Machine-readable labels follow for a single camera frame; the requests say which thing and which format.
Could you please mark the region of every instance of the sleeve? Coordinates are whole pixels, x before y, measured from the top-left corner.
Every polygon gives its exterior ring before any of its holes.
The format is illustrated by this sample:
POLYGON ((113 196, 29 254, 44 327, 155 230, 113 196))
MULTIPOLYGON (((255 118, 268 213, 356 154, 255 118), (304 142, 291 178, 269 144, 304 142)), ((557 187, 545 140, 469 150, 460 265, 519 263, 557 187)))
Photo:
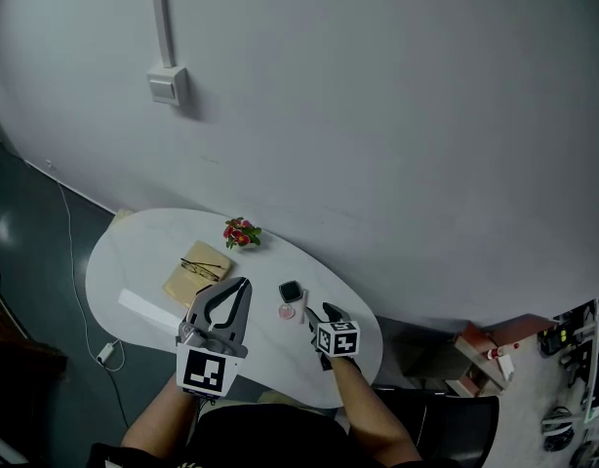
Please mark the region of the sleeve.
POLYGON ((87 461, 87 468, 105 468, 106 461, 121 468, 164 468, 168 466, 162 459, 137 448, 112 448, 104 444, 94 444, 87 461))

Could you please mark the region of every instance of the power adapter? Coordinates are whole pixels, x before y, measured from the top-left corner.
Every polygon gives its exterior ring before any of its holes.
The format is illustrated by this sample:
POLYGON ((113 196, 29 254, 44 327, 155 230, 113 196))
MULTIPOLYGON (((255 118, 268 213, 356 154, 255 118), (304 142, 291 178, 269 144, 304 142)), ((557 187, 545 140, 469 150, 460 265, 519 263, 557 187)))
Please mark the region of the power adapter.
POLYGON ((111 357, 113 350, 115 350, 115 348, 113 347, 113 343, 107 343, 106 345, 104 345, 104 348, 100 350, 100 353, 96 357, 96 360, 104 366, 108 358, 111 357))

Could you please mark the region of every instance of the potted flower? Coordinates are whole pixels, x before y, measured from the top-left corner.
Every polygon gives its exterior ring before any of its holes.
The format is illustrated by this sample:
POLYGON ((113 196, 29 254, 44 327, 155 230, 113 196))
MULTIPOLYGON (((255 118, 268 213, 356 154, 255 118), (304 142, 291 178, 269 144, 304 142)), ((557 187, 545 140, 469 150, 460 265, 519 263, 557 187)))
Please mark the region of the potted flower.
POLYGON ((262 229, 254 227, 248 220, 244 220, 243 216, 227 220, 225 224, 223 237, 226 239, 225 246, 230 250, 235 246, 253 248, 260 245, 259 234, 262 229))

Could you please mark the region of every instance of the person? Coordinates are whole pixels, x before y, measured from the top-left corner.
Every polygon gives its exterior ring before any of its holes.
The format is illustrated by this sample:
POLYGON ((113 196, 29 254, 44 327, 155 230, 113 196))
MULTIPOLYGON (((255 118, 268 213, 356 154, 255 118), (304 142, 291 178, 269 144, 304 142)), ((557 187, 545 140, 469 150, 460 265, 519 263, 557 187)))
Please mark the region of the person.
POLYGON ((105 467, 402 467, 456 468, 451 460, 423 461, 406 428, 384 405, 355 363, 332 358, 350 424, 286 405, 214 409, 198 418, 199 401, 173 376, 129 428, 121 448, 92 447, 88 468, 105 467))

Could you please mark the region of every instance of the dark floor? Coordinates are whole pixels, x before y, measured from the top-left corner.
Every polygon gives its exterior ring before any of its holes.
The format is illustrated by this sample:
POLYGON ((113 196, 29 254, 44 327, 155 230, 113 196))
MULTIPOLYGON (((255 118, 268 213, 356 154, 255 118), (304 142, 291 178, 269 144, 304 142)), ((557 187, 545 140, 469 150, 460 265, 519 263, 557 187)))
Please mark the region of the dark floor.
MULTIPOLYGON (((92 351, 111 337, 87 307, 87 261, 113 216, 65 190, 72 213, 76 286, 90 324, 92 351)), ((33 339, 68 356, 63 379, 51 388, 37 418, 38 453, 55 468, 85 466, 92 443, 119 444, 124 423, 106 372, 87 353, 70 277, 67 215, 57 184, 0 150, 1 292, 33 339)), ((126 365, 113 374, 129 422, 176 368, 173 354, 124 344, 126 365)), ((119 365, 117 352, 109 365, 119 365)), ((255 402, 260 385, 239 377, 228 398, 255 402)))

